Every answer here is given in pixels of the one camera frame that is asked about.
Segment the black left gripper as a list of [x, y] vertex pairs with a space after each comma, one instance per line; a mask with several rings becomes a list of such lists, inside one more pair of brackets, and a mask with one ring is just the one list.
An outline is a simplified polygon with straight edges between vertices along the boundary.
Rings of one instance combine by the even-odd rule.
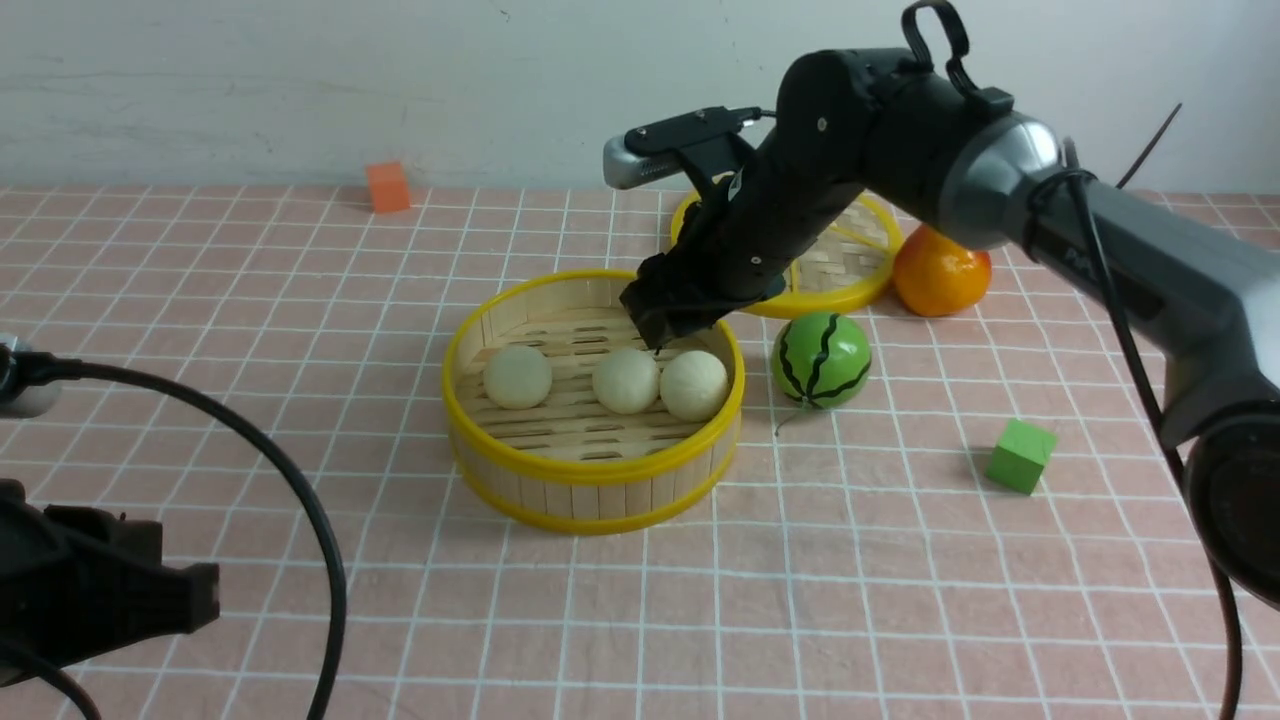
[[221, 614], [220, 570], [163, 562], [160, 521], [88, 506], [37, 509], [1, 483], [3, 643], [65, 667]]

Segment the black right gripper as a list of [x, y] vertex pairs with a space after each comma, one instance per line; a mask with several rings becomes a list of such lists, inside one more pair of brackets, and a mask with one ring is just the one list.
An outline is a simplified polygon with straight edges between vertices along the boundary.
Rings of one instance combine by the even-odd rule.
[[781, 274], [864, 190], [837, 167], [758, 151], [686, 213], [675, 246], [622, 291], [644, 347], [660, 350], [781, 295]]

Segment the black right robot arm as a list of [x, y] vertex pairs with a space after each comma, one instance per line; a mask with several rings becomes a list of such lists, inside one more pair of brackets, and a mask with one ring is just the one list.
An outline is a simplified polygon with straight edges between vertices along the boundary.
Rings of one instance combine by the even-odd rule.
[[646, 346], [777, 295], [782, 273], [860, 193], [951, 241], [1021, 247], [1166, 359], [1155, 434], [1190, 443], [1180, 491], [1213, 565], [1277, 603], [1277, 255], [1070, 167], [996, 88], [937, 76], [904, 49], [799, 58], [758, 146], [756, 109], [708, 108], [613, 138], [608, 186], [682, 172], [701, 195], [680, 246], [622, 293]]

